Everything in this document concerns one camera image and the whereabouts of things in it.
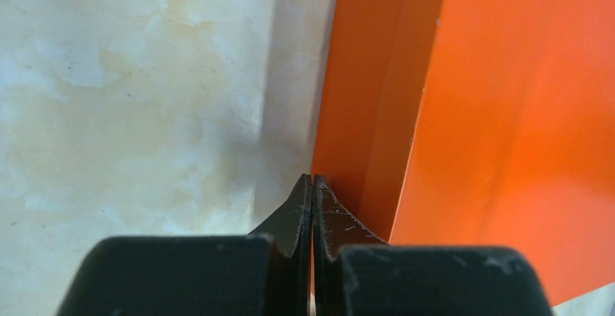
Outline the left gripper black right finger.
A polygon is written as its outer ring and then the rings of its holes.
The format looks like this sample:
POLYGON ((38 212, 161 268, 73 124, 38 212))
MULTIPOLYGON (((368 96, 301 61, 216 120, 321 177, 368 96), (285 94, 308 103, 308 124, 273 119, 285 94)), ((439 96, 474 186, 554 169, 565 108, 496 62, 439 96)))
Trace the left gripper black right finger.
POLYGON ((313 181, 318 315, 550 315, 542 284, 504 246, 393 246, 313 181))

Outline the orange box lid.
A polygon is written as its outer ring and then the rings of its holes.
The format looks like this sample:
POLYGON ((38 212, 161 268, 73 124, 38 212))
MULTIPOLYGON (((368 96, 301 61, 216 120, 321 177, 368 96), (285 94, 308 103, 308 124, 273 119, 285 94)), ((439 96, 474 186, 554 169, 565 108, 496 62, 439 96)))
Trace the orange box lid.
POLYGON ((393 244, 502 245, 551 304, 614 282, 614 0, 443 0, 393 244))

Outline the orange cookie box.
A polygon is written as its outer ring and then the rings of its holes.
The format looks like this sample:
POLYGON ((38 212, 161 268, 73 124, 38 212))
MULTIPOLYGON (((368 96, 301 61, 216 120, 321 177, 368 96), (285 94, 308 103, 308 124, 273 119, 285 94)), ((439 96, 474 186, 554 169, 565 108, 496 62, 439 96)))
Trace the orange cookie box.
POLYGON ((389 68, 407 0, 337 0, 311 171, 389 240, 408 158, 389 68))

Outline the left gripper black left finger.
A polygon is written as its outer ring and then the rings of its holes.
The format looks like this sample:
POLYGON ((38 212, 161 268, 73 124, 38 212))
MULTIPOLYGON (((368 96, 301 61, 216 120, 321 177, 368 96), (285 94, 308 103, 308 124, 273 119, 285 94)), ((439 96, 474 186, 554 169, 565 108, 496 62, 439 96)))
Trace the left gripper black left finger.
POLYGON ((86 255, 59 315, 308 315, 312 180, 243 236, 115 236, 86 255))

